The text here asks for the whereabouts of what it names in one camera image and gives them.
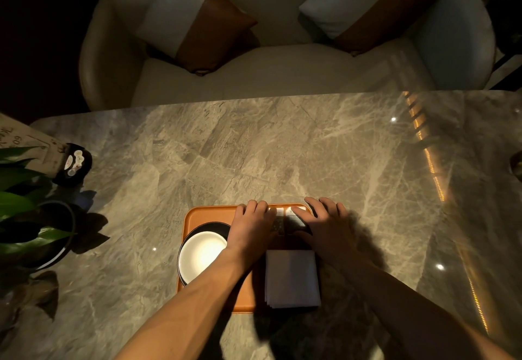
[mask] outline sofa seat cushion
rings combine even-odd
[[[434,89],[413,44],[401,38],[357,57],[323,44],[259,47],[203,77],[150,58],[144,63],[132,106]]]

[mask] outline white plate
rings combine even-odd
[[[194,235],[179,252],[179,275],[189,284],[212,264],[225,247],[226,239],[215,232],[203,231]]]

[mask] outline forearm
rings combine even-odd
[[[482,359],[453,316],[362,256],[347,255],[339,269],[412,358]]]
[[[244,272],[227,249],[136,332],[116,360],[195,359]]]

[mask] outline dark background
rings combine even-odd
[[[1,112],[30,123],[88,111],[78,57],[97,1],[0,0]]]

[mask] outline white sofa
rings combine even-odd
[[[480,0],[437,0],[399,39],[352,57],[299,13],[304,0],[231,0],[258,20],[255,48],[204,77],[147,56],[151,0],[100,0],[79,62],[91,110],[262,96],[482,89],[495,40]]]

